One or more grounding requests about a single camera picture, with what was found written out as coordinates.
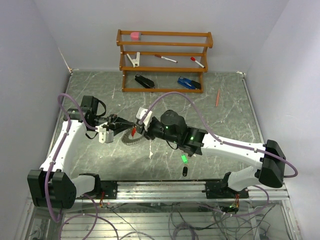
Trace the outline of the red key tag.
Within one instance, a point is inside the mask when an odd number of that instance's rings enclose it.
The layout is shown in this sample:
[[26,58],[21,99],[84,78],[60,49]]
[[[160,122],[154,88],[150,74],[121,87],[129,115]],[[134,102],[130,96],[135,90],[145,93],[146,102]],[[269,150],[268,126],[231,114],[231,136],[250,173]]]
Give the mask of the red key tag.
[[137,128],[133,127],[131,130],[131,137],[134,138]]

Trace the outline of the metal disc with keyrings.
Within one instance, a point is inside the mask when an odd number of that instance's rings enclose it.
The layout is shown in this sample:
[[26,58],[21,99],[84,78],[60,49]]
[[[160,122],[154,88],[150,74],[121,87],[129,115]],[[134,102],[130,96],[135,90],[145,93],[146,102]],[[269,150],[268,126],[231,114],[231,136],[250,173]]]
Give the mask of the metal disc with keyrings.
[[144,140],[145,138],[139,133],[135,133],[134,135],[132,135],[131,129],[126,130],[121,137],[121,142],[126,146],[136,145],[143,142]]

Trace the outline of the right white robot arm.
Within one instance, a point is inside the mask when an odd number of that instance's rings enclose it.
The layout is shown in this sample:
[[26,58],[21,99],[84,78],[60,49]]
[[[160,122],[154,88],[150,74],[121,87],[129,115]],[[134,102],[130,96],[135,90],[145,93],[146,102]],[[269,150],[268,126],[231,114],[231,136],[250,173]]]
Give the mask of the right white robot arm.
[[247,164],[247,168],[224,175],[220,192],[226,198],[258,184],[270,188],[283,186],[285,164],[278,158],[284,154],[273,140],[262,144],[212,136],[207,130],[187,126],[185,119],[173,110],[165,111],[157,119],[143,107],[136,114],[136,131],[148,140],[174,143],[189,156],[220,155]]

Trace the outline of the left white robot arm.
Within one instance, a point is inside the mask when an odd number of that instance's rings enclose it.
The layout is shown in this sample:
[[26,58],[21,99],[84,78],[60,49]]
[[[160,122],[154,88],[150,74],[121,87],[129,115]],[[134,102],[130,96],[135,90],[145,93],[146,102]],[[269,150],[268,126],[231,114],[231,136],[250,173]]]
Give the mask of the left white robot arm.
[[61,108],[63,124],[50,154],[38,170],[31,170],[27,182],[33,204],[50,209],[70,209],[83,194],[91,199],[102,193],[101,179],[96,173],[81,173],[70,177],[72,159],[79,140],[94,132],[102,144],[113,142],[114,136],[132,128],[135,124],[111,114],[98,114],[98,107],[106,105],[98,98],[86,95],[74,108]]

